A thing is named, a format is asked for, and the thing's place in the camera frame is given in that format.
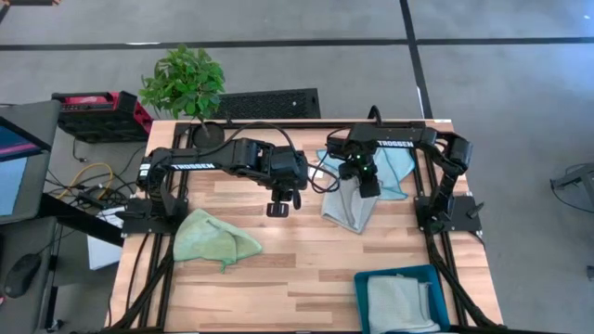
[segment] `green leaves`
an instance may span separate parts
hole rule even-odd
[[[180,45],[168,50],[167,57],[155,64],[153,75],[141,77],[144,88],[138,94],[143,105],[165,109],[176,119],[179,112],[204,120],[218,111],[225,75],[203,49],[192,51]]]

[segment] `blue basket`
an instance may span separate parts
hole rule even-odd
[[[368,302],[368,280],[371,276],[396,276],[416,278],[420,283],[431,283],[429,285],[429,313],[431,319],[439,325],[441,331],[449,330],[449,318],[447,317],[446,301],[440,289],[439,279],[435,268],[430,264],[418,265],[406,268],[375,270],[361,272],[355,275],[356,305],[359,310],[359,320],[363,334],[369,334],[369,302]]]

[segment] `green cloth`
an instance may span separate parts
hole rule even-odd
[[[262,246],[247,233],[202,209],[186,217],[175,234],[175,261],[199,258],[221,261],[221,273],[227,265],[261,251]]]

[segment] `computer mouse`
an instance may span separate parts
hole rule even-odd
[[[27,292],[35,273],[41,265],[41,255],[25,254],[8,271],[4,283],[4,293],[10,298],[18,298]]]

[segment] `wooden table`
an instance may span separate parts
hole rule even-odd
[[[427,125],[439,131],[453,131],[450,121],[427,121]],[[174,121],[155,122],[147,152],[170,147],[174,126]],[[328,132],[287,130],[295,147],[304,150],[309,161],[317,161],[315,151],[324,147]],[[286,145],[276,130],[245,130],[239,135],[242,136]],[[429,190],[426,165],[422,152],[419,154],[425,189]],[[439,179],[439,167],[436,172]],[[408,199],[379,201],[362,235],[322,219],[323,195],[316,194],[311,187],[302,192],[303,207],[299,211],[291,207],[290,216],[281,219],[265,216],[270,191],[253,181],[210,171],[190,173],[187,184],[191,210],[202,208],[243,229],[262,244],[264,251],[228,266],[224,274],[219,273],[220,263],[203,260],[176,263],[166,331],[360,330],[353,285],[355,273],[429,262],[423,235],[417,229],[412,174],[401,183],[403,191],[410,195]],[[456,193],[469,191],[465,176],[459,178],[455,190]],[[450,237],[462,286],[488,317],[501,323],[483,246],[467,232],[453,232]],[[125,241],[111,298],[114,322],[123,314],[142,238],[131,236]],[[149,237],[140,258],[133,298],[146,281],[151,242]],[[436,243],[441,245],[439,237]],[[445,281],[444,285],[450,321],[455,324],[451,290]],[[156,323],[155,300],[160,295],[157,287],[149,326]]]

